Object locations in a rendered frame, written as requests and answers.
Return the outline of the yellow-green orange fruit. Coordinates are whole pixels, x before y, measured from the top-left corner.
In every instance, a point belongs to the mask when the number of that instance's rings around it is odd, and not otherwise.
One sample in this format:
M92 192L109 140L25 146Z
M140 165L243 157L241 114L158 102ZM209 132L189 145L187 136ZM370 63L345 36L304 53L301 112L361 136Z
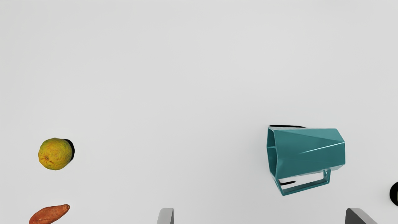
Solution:
M39 163L50 170L63 169L71 162L73 156L71 143L60 138L45 140L38 151Z

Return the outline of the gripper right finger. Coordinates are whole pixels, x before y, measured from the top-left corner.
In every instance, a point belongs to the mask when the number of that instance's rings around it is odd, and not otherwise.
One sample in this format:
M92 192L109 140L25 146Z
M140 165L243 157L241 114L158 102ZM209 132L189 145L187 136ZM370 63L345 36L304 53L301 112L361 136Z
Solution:
M345 224L377 224L377 222L360 208L347 208Z

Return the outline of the orange sweet potato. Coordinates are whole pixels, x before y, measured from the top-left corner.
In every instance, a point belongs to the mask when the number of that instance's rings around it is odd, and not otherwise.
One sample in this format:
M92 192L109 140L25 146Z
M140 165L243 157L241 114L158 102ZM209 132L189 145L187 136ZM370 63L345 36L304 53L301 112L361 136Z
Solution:
M45 207L30 218L29 224L52 224L64 216L70 209L70 205Z

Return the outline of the teal faceted mug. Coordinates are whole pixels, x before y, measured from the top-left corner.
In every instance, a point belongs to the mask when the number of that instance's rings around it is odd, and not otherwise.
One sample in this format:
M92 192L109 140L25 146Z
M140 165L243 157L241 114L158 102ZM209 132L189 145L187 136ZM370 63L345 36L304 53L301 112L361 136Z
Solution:
M346 162L345 141L335 128L270 125L267 132L270 173L283 196L326 185ZM322 173L321 180L282 188L281 179Z

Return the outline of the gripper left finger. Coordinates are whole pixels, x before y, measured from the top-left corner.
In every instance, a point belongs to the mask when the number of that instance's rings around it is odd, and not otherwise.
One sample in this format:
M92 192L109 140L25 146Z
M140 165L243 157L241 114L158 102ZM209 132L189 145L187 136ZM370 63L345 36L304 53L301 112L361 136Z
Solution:
M157 224L174 224L174 209L162 208L158 215Z

